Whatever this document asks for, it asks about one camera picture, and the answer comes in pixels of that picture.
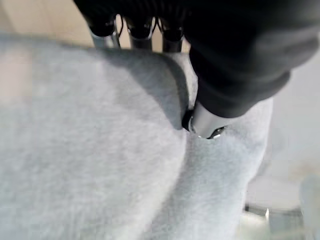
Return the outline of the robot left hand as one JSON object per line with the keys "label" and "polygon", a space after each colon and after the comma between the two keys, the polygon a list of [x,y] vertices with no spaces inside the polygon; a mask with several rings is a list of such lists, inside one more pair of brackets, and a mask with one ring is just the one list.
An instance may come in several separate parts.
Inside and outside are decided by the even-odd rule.
{"label": "robot left hand", "polygon": [[150,38],[150,20],[158,18],[165,39],[188,41],[198,90],[182,125],[205,139],[274,96],[319,48],[317,0],[77,0],[75,5],[100,38],[114,30],[120,15],[134,38]]}

